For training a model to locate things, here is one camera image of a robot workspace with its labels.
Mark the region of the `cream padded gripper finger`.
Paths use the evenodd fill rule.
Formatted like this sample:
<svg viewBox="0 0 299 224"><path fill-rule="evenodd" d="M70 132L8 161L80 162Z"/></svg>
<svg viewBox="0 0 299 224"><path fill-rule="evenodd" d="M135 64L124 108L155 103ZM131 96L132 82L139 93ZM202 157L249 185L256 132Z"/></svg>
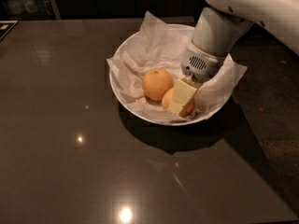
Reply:
<svg viewBox="0 0 299 224"><path fill-rule="evenodd" d="M188 116L194 109L194 96L198 88L187 78L180 78L173 89L167 111L180 116Z"/></svg>

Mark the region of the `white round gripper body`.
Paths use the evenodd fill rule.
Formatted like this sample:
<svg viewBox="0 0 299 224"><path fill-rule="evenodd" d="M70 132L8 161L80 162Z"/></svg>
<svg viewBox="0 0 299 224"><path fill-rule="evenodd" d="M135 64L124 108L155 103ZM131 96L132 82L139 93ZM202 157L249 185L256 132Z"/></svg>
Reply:
<svg viewBox="0 0 299 224"><path fill-rule="evenodd" d="M217 75L226 56L227 51L223 48L198 45L190 40L182 56L181 69L186 77L205 83Z"/></svg>

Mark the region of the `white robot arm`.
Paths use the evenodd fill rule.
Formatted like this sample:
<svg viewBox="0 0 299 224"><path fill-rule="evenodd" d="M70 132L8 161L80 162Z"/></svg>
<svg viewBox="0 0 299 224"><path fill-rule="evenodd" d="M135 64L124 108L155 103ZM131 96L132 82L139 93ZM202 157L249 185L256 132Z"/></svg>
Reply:
<svg viewBox="0 0 299 224"><path fill-rule="evenodd" d="M205 0L181 60L184 77L175 85L168 111L180 113L199 86L212 79L235 42L253 24L299 54L299 0Z"/></svg>

